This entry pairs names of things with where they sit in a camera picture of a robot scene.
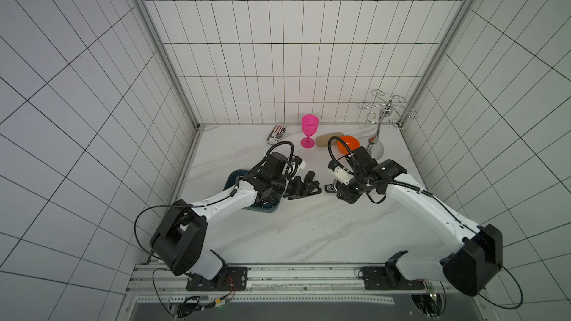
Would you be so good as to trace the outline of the black BMW key fob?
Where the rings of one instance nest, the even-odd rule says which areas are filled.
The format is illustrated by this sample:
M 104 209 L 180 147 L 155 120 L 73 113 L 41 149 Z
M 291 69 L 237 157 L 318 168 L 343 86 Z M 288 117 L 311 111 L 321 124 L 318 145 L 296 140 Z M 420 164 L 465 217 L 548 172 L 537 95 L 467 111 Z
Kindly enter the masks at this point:
M 327 184 L 324 186 L 324 191 L 326 193 L 336 193 L 336 188 L 334 184 Z

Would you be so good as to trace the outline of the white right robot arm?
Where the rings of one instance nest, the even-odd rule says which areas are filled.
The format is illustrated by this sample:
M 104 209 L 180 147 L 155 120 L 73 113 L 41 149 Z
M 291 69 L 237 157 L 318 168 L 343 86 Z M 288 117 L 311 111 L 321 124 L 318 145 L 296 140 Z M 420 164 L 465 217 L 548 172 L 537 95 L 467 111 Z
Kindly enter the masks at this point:
M 495 226 L 482 226 L 452 210 L 394 160 L 377 162 L 364 147 L 344 158 L 346 166 L 336 157 L 328 165 L 338 199 L 354 204 L 376 192 L 400 203 L 440 240 L 436 247 L 416 244 L 392 255 L 385 262 L 391 276 L 448 282 L 476 297 L 501 271 L 503 235 Z

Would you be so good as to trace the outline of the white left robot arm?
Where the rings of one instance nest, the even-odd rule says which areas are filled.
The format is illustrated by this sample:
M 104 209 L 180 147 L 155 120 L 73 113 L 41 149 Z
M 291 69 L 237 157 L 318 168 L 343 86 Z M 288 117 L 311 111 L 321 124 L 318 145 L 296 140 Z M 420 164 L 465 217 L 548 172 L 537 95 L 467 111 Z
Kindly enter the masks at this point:
M 233 184 L 208 199 L 172 203 L 150 239 L 154 250 L 176 276 L 187 272 L 212 280 L 225 263 L 205 247 L 209 227 L 247 207 L 274 207 L 282 198 L 303 193 L 304 180 L 297 174 L 306 163 L 278 152 L 266 154 L 255 167 L 234 176 Z

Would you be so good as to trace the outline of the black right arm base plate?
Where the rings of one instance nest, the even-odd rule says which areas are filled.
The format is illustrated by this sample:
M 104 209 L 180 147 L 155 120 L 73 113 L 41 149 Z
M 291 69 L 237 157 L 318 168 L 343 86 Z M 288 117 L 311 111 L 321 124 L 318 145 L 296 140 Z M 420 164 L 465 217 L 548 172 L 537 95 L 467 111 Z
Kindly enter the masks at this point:
M 422 281 L 405 279 L 396 267 L 399 258 L 407 253 L 399 251 L 383 266 L 362 267 L 357 276 L 364 281 L 364 288 L 368 291 L 423 291 Z

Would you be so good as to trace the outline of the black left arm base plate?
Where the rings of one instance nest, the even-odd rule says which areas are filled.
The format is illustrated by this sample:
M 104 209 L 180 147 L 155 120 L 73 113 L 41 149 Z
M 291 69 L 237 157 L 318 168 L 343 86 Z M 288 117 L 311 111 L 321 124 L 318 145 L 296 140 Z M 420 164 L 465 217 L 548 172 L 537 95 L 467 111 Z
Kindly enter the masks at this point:
M 247 267 L 224 266 L 213 279 L 205 279 L 191 273 L 187 282 L 187 291 L 245 291 L 248 281 Z

